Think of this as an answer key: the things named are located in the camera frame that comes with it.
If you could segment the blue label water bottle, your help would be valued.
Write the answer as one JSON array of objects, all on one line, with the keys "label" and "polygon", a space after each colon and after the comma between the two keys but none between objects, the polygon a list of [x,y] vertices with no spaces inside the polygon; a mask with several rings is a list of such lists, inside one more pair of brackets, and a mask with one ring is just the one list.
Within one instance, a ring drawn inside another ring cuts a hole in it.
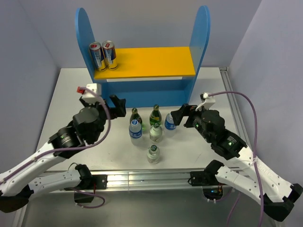
[{"label": "blue label water bottle", "polygon": [[165,127],[165,135],[168,138],[171,138],[176,133],[176,125],[174,124],[173,118],[171,114],[167,114],[164,122]]},{"label": "blue label water bottle", "polygon": [[142,143],[142,126],[137,120],[132,120],[129,125],[129,135],[131,142],[135,146],[139,146]]}]

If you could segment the green glass bottle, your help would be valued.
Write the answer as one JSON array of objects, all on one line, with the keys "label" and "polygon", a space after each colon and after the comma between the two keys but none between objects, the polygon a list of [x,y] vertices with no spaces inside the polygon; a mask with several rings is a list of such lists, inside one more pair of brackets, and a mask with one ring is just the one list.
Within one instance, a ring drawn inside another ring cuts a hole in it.
[{"label": "green glass bottle", "polygon": [[143,123],[142,118],[141,118],[141,116],[139,115],[137,108],[133,108],[133,109],[132,109],[132,114],[131,114],[131,117],[130,117],[130,123],[131,123],[133,120],[137,120],[138,123],[140,123],[140,124]]},{"label": "green glass bottle", "polygon": [[153,106],[153,111],[151,112],[150,114],[150,117],[149,117],[149,122],[150,122],[150,125],[154,125],[155,123],[161,125],[161,122],[162,122],[162,115],[160,113],[160,110],[159,110],[159,105],[155,104]]}]

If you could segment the clear glass bottle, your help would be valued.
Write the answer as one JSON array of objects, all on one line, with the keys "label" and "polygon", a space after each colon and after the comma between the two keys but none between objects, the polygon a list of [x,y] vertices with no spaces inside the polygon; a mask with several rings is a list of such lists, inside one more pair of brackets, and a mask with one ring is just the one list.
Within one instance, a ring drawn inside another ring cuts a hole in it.
[{"label": "clear glass bottle", "polygon": [[151,164],[156,164],[160,159],[160,150],[156,145],[151,145],[147,150],[147,160]]},{"label": "clear glass bottle", "polygon": [[153,142],[160,142],[162,139],[162,127],[160,126],[159,123],[155,123],[154,125],[151,126],[150,128],[150,140]]}]

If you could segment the clear glass bottle front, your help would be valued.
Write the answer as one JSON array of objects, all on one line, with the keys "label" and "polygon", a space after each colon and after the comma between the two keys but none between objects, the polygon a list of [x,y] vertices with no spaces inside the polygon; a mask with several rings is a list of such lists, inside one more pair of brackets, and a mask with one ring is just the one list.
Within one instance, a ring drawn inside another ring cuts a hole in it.
[{"label": "clear glass bottle front", "polygon": [[160,150],[156,145],[151,145],[147,150],[147,160],[151,164],[156,164],[160,159]]}]

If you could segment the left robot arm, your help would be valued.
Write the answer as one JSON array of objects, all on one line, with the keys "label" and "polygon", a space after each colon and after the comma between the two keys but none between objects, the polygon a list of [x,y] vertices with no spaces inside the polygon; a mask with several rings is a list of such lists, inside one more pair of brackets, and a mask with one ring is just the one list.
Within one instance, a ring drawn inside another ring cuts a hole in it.
[{"label": "left robot arm", "polygon": [[56,190],[85,190],[93,186],[94,177],[89,168],[77,164],[66,172],[42,177],[50,167],[100,143],[107,119],[113,120],[126,115],[126,100],[111,95],[114,107],[104,106],[99,100],[89,103],[83,98],[83,108],[72,121],[59,129],[33,155],[0,175],[0,210],[14,212],[41,194]]}]

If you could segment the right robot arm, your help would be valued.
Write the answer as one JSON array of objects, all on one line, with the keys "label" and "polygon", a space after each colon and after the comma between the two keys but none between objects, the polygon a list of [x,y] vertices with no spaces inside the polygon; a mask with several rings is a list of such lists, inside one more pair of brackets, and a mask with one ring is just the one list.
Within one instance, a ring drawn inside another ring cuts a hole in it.
[{"label": "right robot arm", "polygon": [[200,174],[191,173],[192,186],[223,183],[251,197],[272,219],[282,222],[303,193],[298,183],[290,183],[277,175],[263,161],[253,156],[251,148],[237,134],[225,127],[217,110],[197,110],[184,104],[171,112],[173,122],[180,125],[187,117],[186,128],[195,128],[211,145],[211,149],[227,163],[235,164],[246,175],[231,170],[226,164],[213,160]]}]

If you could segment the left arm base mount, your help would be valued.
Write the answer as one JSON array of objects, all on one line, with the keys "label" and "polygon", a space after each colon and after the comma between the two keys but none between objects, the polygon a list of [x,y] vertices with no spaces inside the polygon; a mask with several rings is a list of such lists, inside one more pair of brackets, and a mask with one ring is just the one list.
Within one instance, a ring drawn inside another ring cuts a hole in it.
[{"label": "left arm base mount", "polygon": [[[96,209],[105,205],[106,200],[101,195],[97,195],[97,190],[105,190],[107,188],[108,175],[93,175],[88,167],[83,164],[76,164],[74,170],[80,174],[80,183],[75,187],[64,188],[65,191],[74,191],[74,202],[76,206],[83,209]],[[97,197],[102,200],[102,203],[96,206],[88,206],[85,203],[91,203],[93,199]]]}]

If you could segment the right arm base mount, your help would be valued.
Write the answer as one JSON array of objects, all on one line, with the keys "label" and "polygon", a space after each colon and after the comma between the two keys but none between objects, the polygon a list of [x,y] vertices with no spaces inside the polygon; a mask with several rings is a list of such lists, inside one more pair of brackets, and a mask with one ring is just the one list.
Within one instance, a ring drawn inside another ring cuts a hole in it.
[{"label": "right arm base mount", "polygon": [[187,183],[193,187],[202,187],[203,195],[207,201],[217,201],[223,197],[223,185],[214,175],[206,171],[192,171]]}]

